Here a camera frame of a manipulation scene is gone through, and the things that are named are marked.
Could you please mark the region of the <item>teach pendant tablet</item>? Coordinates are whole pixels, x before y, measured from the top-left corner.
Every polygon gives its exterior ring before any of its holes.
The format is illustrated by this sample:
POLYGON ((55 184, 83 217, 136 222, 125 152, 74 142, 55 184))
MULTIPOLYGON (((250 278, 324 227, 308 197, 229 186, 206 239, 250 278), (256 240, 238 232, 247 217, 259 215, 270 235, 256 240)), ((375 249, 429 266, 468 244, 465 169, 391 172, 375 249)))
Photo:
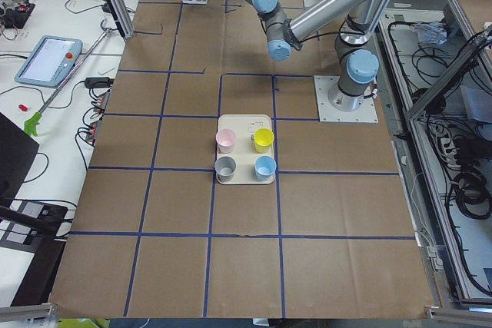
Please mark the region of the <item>teach pendant tablet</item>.
POLYGON ((14 80, 21 84, 56 88, 74 67, 82 41, 44 35, 18 70, 14 80))

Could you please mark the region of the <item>black monitor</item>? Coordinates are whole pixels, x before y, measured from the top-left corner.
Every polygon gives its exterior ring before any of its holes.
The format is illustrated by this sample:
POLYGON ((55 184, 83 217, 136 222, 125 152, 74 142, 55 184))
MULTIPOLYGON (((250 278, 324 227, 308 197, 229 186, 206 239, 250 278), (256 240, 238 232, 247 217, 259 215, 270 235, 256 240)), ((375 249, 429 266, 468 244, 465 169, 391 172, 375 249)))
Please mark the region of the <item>black monitor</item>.
POLYGON ((39 143, 27 135, 13 121, 1 114, 1 200, 18 193, 38 152, 39 143))

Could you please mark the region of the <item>pink plastic cup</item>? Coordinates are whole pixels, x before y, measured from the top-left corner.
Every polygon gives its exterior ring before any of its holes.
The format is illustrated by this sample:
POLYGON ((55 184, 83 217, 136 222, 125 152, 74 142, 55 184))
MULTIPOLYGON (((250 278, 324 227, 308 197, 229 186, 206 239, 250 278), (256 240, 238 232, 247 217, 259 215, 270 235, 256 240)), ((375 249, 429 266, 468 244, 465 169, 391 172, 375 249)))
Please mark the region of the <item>pink plastic cup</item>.
POLYGON ((237 136, 230 128, 223 128, 217 132, 215 135, 215 140, 218 150, 222 154, 228 154, 234 150, 237 136))

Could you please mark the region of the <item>light blue cup far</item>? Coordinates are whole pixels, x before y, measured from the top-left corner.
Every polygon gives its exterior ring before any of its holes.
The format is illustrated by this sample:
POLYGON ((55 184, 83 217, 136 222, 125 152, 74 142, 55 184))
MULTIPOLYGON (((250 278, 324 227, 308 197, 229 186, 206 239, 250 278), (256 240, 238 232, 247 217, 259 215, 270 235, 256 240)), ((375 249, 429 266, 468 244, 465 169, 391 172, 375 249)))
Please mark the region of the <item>light blue cup far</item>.
POLYGON ((268 181, 275 174, 277 168, 274 158, 264 155, 260 156, 254 163, 254 173, 259 181, 268 181))

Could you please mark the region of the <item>grey plastic cup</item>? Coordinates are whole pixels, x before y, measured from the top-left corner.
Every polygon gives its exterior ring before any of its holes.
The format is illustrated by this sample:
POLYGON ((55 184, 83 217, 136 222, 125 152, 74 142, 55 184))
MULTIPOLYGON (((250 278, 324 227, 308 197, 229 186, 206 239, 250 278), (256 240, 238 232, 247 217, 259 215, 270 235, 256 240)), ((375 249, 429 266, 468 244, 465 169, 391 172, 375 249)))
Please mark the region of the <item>grey plastic cup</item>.
POLYGON ((218 158, 214 164, 216 178, 220 183, 230 181, 236 171, 237 164, 234 158, 223 156, 218 158))

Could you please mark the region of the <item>black power adapter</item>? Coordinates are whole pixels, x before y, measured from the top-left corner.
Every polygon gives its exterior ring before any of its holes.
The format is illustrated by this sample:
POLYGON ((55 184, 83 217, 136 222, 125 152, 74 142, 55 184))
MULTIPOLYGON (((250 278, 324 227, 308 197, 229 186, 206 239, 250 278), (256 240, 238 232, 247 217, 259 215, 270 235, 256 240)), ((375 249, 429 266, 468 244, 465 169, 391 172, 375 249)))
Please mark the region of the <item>black power adapter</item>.
POLYGON ((84 81, 87 89, 110 88, 113 83, 114 79, 109 77, 89 77, 84 81))

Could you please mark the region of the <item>cream rabbit tray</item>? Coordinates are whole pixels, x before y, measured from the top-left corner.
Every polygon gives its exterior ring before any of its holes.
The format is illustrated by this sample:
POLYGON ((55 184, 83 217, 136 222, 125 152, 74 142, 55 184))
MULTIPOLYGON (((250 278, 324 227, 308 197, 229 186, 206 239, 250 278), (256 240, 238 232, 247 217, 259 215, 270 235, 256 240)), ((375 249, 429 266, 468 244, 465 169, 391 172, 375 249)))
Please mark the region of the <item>cream rabbit tray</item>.
POLYGON ((253 134, 260 128, 268 128, 273 131, 271 118, 265 114, 224 114, 218 119, 218 131, 230 128, 237 136, 234 150, 228 154, 222 154, 218 150, 216 160, 223 156, 235 159, 237 168, 233 178, 220 184, 269 184, 274 181, 275 174, 268 181, 259 181, 254 173, 254 163, 260 156, 274 158, 274 143, 267 153, 258 153, 254 149, 253 134))

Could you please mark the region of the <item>green handled grabber tool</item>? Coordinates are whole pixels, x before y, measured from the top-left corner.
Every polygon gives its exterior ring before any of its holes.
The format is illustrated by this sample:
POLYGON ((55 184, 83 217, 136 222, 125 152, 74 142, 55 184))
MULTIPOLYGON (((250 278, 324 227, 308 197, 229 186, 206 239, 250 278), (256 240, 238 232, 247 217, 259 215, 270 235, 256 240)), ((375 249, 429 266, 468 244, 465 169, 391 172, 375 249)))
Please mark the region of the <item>green handled grabber tool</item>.
POLYGON ((85 54, 78 58, 75 65, 70 69, 68 74, 61 80, 59 86, 53 91, 53 93, 48 97, 45 103, 29 118, 24 122, 24 132, 30 136, 37 136, 36 127, 39 124, 39 121, 42 117, 42 113, 49 107, 49 105, 55 100, 58 94, 62 91, 63 87, 70 81, 71 77, 75 74, 75 72, 84 64, 85 60, 89 55, 93 53, 96 47, 113 31, 116 31, 116 28, 111 28, 106 26, 107 21, 102 20, 100 23, 100 27, 102 30, 101 35, 96 39, 96 41, 92 44, 92 46, 87 50, 85 54))

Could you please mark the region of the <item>yellow plastic cup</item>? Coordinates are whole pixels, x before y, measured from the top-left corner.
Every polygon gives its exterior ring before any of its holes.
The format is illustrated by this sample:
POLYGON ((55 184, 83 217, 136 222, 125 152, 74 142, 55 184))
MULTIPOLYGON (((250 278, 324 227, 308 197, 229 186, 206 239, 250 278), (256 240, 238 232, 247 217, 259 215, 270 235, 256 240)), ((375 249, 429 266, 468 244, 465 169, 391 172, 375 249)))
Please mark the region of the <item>yellow plastic cup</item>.
POLYGON ((267 153, 274 143, 274 132, 268 128, 260 128, 253 134, 253 142, 258 153, 267 153))

